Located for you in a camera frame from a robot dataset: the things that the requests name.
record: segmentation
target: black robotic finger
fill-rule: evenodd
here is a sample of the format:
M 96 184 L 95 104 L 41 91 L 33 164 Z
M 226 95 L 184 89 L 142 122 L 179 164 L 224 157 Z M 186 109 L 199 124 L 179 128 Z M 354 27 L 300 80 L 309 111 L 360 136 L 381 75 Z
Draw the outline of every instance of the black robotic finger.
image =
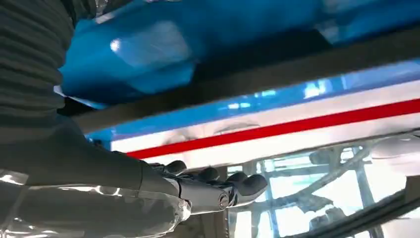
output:
M 165 173 L 169 173 L 176 176 L 182 174 L 186 170 L 187 170 L 187 166 L 185 165 L 184 162 L 180 160 L 173 161 L 164 167 Z
M 219 177 L 219 172 L 213 167 L 208 167 L 198 174 L 198 179 L 203 182 L 218 180 Z
M 244 172 L 237 172 L 226 179 L 226 182 L 243 182 L 248 176 Z
M 267 189 L 267 181 L 261 175 L 252 175 L 243 182 L 234 182 L 236 201 L 234 206 L 244 206 L 252 203 Z

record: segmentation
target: red stripe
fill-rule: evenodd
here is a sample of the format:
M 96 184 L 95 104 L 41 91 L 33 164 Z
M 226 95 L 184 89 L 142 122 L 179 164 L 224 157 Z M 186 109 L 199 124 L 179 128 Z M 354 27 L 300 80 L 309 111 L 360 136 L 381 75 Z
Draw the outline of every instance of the red stripe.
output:
M 180 153 L 212 146 L 230 144 L 240 141 L 259 139 L 275 135 L 318 129 L 328 126 L 343 125 L 366 120 L 388 118 L 413 113 L 420 113 L 420 99 L 363 108 L 354 111 L 330 114 L 315 118 L 302 119 L 276 125 L 259 127 L 230 134 L 217 135 L 191 141 L 163 145 L 127 153 L 127 155 L 145 159 L 155 156 Z

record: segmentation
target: robotic hand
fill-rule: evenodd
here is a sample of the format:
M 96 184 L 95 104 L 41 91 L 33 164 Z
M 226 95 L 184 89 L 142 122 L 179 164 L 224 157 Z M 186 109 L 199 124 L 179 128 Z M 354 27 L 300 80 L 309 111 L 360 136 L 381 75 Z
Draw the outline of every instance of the robotic hand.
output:
M 183 174 L 180 161 L 141 163 L 146 167 L 139 189 L 82 183 L 85 178 L 41 185 L 25 174 L 0 171 L 0 191 L 7 194 L 0 197 L 0 237 L 160 237 L 192 214 L 249 204 L 267 186 L 260 175 L 239 172 L 222 181 L 214 168 L 193 175 Z
M 167 166 L 152 165 L 179 192 L 179 198 L 188 201 L 192 214 L 222 211 L 228 207 L 252 203 L 266 189 L 267 182 L 261 175 L 248 177 L 243 172 L 235 173 L 226 181 L 219 181 L 215 168 L 207 168 L 197 175 L 181 175 L 186 166 L 175 161 Z

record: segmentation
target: gray sleeve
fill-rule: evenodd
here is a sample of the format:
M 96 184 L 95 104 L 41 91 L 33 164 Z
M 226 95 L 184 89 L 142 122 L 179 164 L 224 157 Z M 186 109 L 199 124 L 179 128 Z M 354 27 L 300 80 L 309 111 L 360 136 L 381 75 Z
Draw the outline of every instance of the gray sleeve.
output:
M 29 174 L 38 185 L 139 189 L 149 178 L 162 180 L 145 162 L 94 147 L 56 113 L 63 100 L 53 87 L 73 35 L 62 1 L 1 0 L 0 22 L 0 169 Z

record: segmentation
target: shiny metal surface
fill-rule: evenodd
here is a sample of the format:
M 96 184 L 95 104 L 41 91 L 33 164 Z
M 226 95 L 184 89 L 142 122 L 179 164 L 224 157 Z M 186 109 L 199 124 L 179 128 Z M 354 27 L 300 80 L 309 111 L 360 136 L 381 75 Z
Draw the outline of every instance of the shiny metal surface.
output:
M 190 205 L 163 193 L 88 184 L 26 186 L 2 172 L 2 238 L 158 237 L 190 215 Z

